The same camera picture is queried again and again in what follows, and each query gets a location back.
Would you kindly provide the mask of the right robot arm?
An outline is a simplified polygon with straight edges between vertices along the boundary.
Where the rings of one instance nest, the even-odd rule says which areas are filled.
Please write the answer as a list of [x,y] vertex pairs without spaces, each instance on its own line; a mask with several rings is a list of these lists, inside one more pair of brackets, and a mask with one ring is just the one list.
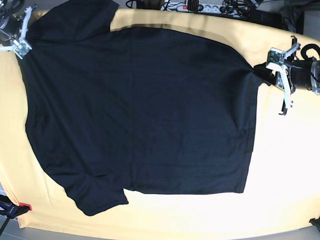
[[20,59],[32,49],[26,40],[26,34],[32,13],[38,7],[33,4],[26,7],[23,14],[17,15],[24,4],[24,0],[12,0],[11,5],[8,5],[7,0],[0,2],[0,50],[12,51]]

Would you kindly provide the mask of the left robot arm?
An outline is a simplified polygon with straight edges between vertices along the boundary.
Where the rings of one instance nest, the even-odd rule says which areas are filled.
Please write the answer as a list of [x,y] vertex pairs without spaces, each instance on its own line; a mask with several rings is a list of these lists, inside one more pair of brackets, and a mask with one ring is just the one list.
[[282,51],[272,48],[269,51],[268,62],[273,64],[271,68],[276,72],[274,85],[284,92],[281,112],[287,114],[292,107],[291,95],[297,90],[307,90],[317,96],[320,94],[320,61],[314,56],[307,56],[308,50],[320,53],[317,44],[310,43],[301,47],[295,36],[291,36],[291,48]]

